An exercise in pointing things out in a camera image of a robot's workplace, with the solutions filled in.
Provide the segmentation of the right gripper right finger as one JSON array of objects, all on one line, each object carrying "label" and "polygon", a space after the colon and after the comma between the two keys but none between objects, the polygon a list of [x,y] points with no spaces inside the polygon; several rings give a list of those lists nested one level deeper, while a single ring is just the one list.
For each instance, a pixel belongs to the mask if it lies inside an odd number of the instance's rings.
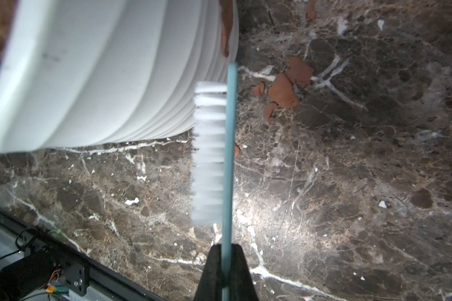
[{"label": "right gripper right finger", "polygon": [[243,249],[232,245],[231,301],[258,301]]}]

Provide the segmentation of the white ribbed ceramic pot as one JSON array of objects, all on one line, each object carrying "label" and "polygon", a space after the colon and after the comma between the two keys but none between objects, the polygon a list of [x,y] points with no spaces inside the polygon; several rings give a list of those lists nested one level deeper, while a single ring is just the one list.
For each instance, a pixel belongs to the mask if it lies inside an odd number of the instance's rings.
[{"label": "white ribbed ceramic pot", "polygon": [[225,82],[236,1],[17,1],[0,60],[0,154],[165,139]]}]

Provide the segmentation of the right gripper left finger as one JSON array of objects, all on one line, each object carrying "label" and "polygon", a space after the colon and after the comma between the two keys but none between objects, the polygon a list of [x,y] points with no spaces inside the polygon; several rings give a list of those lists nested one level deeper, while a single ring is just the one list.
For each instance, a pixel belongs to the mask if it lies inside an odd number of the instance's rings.
[{"label": "right gripper left finger", "polygon": [[194,301],[222,300],[221,245],[211,247],[200,278]]}]

